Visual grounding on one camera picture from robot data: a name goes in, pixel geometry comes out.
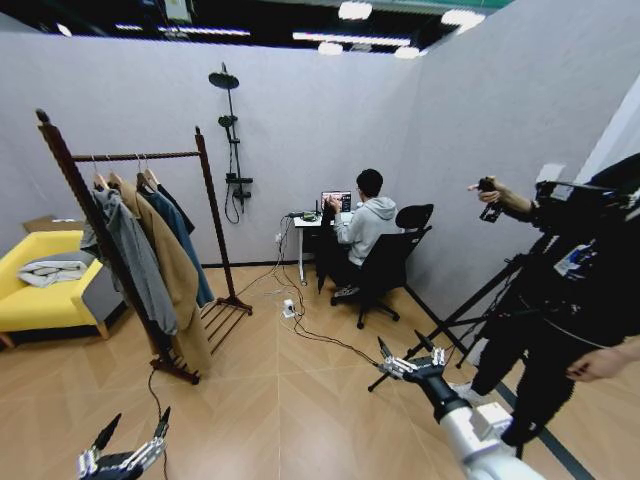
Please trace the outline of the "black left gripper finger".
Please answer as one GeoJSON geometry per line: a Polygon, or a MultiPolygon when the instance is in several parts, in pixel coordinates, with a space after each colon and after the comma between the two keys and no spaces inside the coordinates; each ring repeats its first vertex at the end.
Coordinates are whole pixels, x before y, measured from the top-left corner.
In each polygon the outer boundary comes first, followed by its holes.
{"type": "Polygon", "coordinates": [[[142,469],[145,471],[165,453],[165,437],[169,428],[170,414],[171,408],[167,407],[160,417],[152,439],[135,450],[124,461],[125,471],[133,471],[136,469],[142,469]]]}
{"type": "Polygon", "coordinates": [[[121,417],[122,414],[118,413],[107,426],[99,432],[92,445],[80,453],[76,461],[78,479],[89,479],[99,474],[102,470],[105,470],[105,467],[99,463],[102,451],[113,436],[121,417]]]}

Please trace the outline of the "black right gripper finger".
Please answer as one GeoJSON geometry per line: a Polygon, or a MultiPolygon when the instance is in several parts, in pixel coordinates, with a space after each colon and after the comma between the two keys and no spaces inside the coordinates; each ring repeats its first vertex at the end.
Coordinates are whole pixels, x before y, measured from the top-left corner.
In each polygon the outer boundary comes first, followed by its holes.
{"type": "Polygon", "coordinates": [[[377,364],[377,369],[380,372],[396,379],[403,379],[406,374],[416,371],[416,366],[413,363],[395,356],[381,337],[378,337],[377,340],[382,356],[382,362],[377,364]]]}
{"type": "Polygon", "coordinates": [[[427,355],[414,358],[413,363],[418,368],[444,367],[446,365],[446,350],[441,347],[436,347],[429,338],[424,336],[418,330],[415,330],[414,333],[419,341],[418,350],[426,350],[427,355]]]}

